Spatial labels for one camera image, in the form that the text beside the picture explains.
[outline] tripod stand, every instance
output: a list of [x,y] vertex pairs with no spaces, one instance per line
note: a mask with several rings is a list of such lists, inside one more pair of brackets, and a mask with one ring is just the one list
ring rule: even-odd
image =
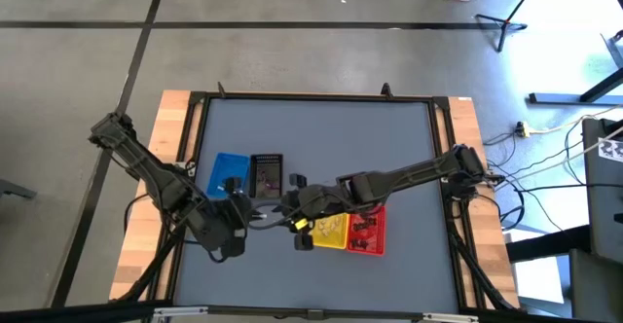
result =
[[519,31],[519,30],[524,30],[528,27],[527,24],[515,23],[515,22],[510,21],[515,16],[515,13],[519,11],[519,8],[522,6],[522,4],[524,4],[524,1],[526,0],[519,1],[519,4],[517,4],[513,12],[511,12],[510,16],[508,16],[508,18],[506,19],[494,18],[494,17],[485,16],[481,14],[476,15],[476,18],[484,18],[487,20],[501,22],[500,28],[502,30],[502,33],[499,36],[499,43],[497,44],[498,53],[502,52],[502,48],[504,47],[504,40],[506,39],[506,31],[508,31],[509,29],[512,31]]

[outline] gray floor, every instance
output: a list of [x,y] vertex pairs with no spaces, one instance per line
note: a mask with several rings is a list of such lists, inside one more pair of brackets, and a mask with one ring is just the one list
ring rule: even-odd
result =
[[[0,0],[0,19],[143,20],[151,0]],[[471,22],[506,17],[517,0],[163,0],[158,20],[346,20]],[[474,98],[484,138],[517,121],[545,128],[600,109],[534,107],[532,91],[582,92],[616,69],[599,32],[620,28],[615,0],[529,0],[517,15],[531,24],[497,54],[494,32],[404,30],[155,30],[128,113],[147,142],[162,90],[378,92]],[[0,199],[0,309],[46,304],[77,218],[96,149],[89,128],[112,110],[138,30],[0,29],[0,178],[39,192]],[[614,113],[616,118],[621,113]],[[563,148],[564,132],[517,142],[515,170]],[[579,132],[572,142],[579,139]],[[510,141],[488,149],[500,162]],[[574,165],[581,172],[582,163]],[[527,179],[570,182],[562,168]],[[111,166],[71,304],[107,299],[122,242],[123,208],[135,182]],[[580,189],[539,193],[561,227],[588,220]],[[497,195],[502,209],[518,200]],[[556,230],[533,199],[524,226]]]

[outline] table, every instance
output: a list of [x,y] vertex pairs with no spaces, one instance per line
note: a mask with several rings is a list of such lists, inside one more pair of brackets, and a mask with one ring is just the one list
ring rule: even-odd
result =
[[[606,137],[604,125],[610,120],[587,119],[582,122],[584,149]],[[623,178],[623,163],[599,156],[598,150],[585,157],[587,184],[619,184]],[[623,192],[618,188],[592,187],[587,189],[589,225],[556,232],[537,238],[507,244],[511,262],[566,254],[571,249],[594,253],[602,258],[623,264],[623,225],[614,215],[623,212]]]
[[[304,93],[299,95],[309,98],[320,94]],[[365,97],[377,98],[379,96],[370,95]],[[198,149],[196,145],[197,137],[202,137],[203,132],[198,132],[202,110],[201,106],[196,104],[201,98],[202,92],[190,92],[187,90],[166,90],[164,92],[149,143],[149,149],[164,162],[186,161]],[[446,103],[450,108],[449,113],[451,113],[451,119],[446,122],[443,111],[436,109],[435,116],[438,126],[440,128],[450,127],[454,131],[457,142],[475,147],[481,160],[485,161],[480,131],[471,99],[443,97],[438,99],[438,101],[442,105]],[[442,149],[447,150],[449,141],[445,130],[439,129],[439,132]],[[140,184],[137,194],[143,193],[144,186]],[[493,193],[486,188],[482,188],[480,193],[488,197],[493,196]],[[490,201],[476,199],[472,201],[472,205],[469,208],[469,217],[473,242],[481,267],[504,298],[511,304],[518,305],[515,285],[495,206]],[[462,231],[461,223],[458,223],[458,227]],[[128,231],[113,281],[110,293],[111,298],[124,294],[131,286],[131,283],[149,264],[154,256],[161,235],[160,217],[151,201],[142,200],[138,202],[132,209],[129,217]],[[170,292],[168,292],[170,289],[167,290],[166,285],[171,278],[175,278],[177,275],[175,270],[171,272],[170,265],[175,256],[179,255],[173,254],[169,258],[169,261],[167,261],[161,271],[156,289],[152,287],[151,293],[148,293],[148,295],[151,294],[155,298],[165,298],[170,295]],[[464,288],[466,304],[474,307],[476,306],[478,296],[474,290],[467,266],[461,261],[460,267],[462,275],[460,286]]]

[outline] yellow container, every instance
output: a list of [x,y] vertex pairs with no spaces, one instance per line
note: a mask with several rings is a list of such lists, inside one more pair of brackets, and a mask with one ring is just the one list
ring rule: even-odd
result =
[[313,230],[313,245],[346,249],[348,239],[348,219],[350,215],[342,213],[315,221]]

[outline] blue container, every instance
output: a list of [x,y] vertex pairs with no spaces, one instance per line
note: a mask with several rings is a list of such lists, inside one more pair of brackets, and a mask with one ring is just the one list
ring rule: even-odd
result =
[[210,182],[207,184],[207,195],[216,198],[227,197],[225,183],[223,181],[229,177],[239,177],[244,187],[250,164],[250,157],[238,154],[219,153],[214,161],[214,167],[210,174]]

